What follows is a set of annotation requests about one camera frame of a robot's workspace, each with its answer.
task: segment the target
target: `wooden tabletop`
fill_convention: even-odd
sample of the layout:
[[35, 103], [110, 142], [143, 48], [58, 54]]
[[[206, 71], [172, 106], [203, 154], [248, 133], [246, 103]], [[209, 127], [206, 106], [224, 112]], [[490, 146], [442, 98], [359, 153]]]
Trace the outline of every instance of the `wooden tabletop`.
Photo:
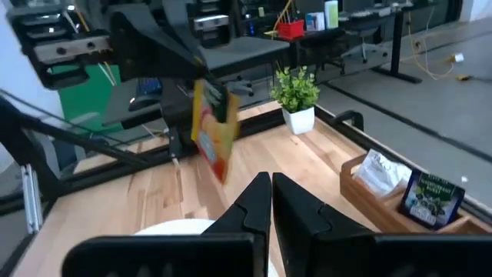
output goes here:
[[[240, 113], [248, 118], [278, 108], [275, 102]], [[166, 144], [155, 138], [130, 147], [143, 152]], [[314, 130], [292, 135], [282, 125], [234, 144], [231, 171], [225, 185], [216, 182], [201, 156], [156, 166], [60, 198], [41, 231], [20, 261], [14, 276], [60, 275], [65, 254], [79, 242], [99, 235], [130, 235], [172, 219], [217, 219], [258, 172], [283, 172], [320, 200], [368, 228], [377, 230], [340, 195], [341, 165], [365, 151], [317, 120]], [[96, 156], [77, 171], [111, 161]], [[272, 224], [271, 260], [284, 276]]]

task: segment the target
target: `snack package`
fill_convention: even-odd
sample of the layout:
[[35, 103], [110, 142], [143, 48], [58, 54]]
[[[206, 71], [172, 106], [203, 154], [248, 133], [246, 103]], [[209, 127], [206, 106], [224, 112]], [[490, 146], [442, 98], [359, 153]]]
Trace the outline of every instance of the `snack package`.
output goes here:
[[238, 109], [239, 97], [225, 86], [214, 86], [204, 79], [195, 81], [191, 139], [222, 184], [238, 133]]
[[399, 212], [437, 230], [455, 219], [464, 193], [464, 189], [444, 179], [413, 170]]

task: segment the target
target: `potted plant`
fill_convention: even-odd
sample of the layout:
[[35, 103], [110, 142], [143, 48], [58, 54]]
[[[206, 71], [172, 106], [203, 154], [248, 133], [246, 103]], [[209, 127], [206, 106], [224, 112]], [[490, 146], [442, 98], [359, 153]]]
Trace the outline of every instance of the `potted plant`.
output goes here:
[[271, 97], [282, 106], [284, 120], [294, 135], [309, 132], [314, 127], [314, 105], [320, 94], [314, 85], [314, 74], [306, 74], [307, 67], [299, 69], [297, 76], [289, 68], [276, 71], [279, 85], [274, 86]]

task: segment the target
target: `wooden box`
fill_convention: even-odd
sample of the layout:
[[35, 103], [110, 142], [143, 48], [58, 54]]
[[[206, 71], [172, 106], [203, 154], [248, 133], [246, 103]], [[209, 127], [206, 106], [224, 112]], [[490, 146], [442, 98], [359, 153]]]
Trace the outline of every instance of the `wooden box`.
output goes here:
[[362, 155], [341, 167], [340, 192], [367, 219], [371, 220], [382, 232], [436, 232], [454, 234], [487, 234], [492, 227], [480, 221], [463, 209], [458, 209], [454, 222], [437, 231], [430, 230], [397, 211], [405, 188], [398, 187], [388, 195], [379, 197], [372, 193], [360, 179], [353, 179], [355, 169], [364, 161]]

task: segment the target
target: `green plant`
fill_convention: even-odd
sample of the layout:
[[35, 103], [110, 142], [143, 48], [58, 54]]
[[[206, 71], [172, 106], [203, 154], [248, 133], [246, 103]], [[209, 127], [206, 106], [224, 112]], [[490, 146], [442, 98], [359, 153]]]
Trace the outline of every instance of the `green plant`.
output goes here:
[[307, 75], [306, 70], [306, 66], [301, 67], [297, 76], [292, 75], [289, 68], [275, 72], [280, 84], [273, 88], [271, 97], [290, 113], [313, 107], [320, 94], [314, 85], [314, 74]]

